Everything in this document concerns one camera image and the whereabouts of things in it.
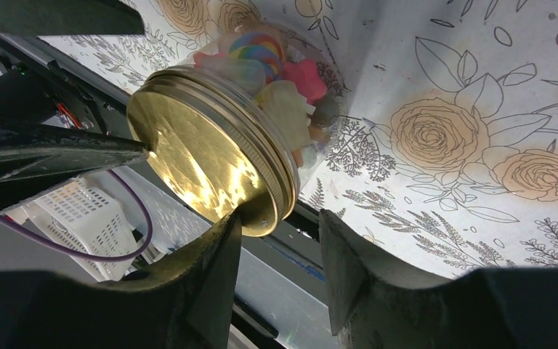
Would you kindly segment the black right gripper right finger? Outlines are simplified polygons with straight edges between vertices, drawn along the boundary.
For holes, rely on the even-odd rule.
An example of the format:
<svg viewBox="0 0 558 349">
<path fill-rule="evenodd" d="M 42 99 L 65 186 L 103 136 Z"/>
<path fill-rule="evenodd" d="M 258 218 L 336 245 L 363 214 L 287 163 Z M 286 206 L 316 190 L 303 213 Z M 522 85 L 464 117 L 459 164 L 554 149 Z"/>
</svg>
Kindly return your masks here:
<svg viewBox="0 0 558 349">
<path fill-rule="evenodd" d="M 558 268 L 449 280 L 319 214 L 331 331 L 343 348 L 558 348 Z"/>
</svg>

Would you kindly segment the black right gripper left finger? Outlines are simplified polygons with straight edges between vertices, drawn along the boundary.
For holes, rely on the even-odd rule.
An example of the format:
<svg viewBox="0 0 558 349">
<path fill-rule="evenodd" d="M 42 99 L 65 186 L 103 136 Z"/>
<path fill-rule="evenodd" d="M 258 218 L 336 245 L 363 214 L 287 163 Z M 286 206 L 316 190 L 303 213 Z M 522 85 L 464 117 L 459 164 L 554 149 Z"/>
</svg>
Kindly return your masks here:
<svg viewBox="0 0 558 349">
<path fill-rule="evenodd" d="M 0 348 L 225 348 L 241 236 L 229 214 L 120 281 L 0 271 Z"/>
</svg>

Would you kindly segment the clear round glass jar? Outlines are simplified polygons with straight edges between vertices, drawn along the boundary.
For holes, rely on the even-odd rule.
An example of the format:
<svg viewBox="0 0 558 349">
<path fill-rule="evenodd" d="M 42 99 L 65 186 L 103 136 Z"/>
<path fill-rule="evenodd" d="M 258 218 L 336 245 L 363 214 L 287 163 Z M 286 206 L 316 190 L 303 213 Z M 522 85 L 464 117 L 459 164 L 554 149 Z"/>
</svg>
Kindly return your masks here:
<svg viewBox="0 0 558 349">
<path fill-rule="evenodd" d="M 304 188 L 341 129 L 341 105 L 320 71 L 323 57 L 295 43 L 284 28 L 250 21 L 195 51 L 188 62 L 246 93 L 278 132 Z"/>
</svg>

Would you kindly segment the round cream jar lid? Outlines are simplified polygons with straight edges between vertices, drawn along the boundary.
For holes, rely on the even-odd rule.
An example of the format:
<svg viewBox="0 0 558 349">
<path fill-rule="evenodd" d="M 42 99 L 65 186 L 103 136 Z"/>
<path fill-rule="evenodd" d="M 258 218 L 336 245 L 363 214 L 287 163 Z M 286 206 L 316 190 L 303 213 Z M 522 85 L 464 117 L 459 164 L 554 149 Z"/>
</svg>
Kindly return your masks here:
<svg viewBox="0 0 558 349">
<path fill-rule="evenodd" d="M 157 71 L 129 98 L 129 129 L 148 163 L 188 206 L 217 222 L 238 211 L 263 237 L 293 211 L 296 165 L 245 92 L 200 68 Z"/>
</svg>

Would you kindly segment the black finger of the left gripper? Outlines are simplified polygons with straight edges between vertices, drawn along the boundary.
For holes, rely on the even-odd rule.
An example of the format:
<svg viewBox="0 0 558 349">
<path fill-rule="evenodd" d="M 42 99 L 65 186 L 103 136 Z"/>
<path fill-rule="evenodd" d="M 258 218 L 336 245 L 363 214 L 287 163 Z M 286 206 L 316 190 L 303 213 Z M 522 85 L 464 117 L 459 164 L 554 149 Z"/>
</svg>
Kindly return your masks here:
<svg viewBox="0 0 558 349">
<path fill-rule="evenodd" d="M 144 161 L 144 144 L 43 124 L 0 123 L 0 214 L 88 173 Z"/>
<path fill-rule="evenodd" d="M 121 1 L 0 1 L 0 33 L 14 36 L 142 35 L 142 16 Z"/>
</svg>

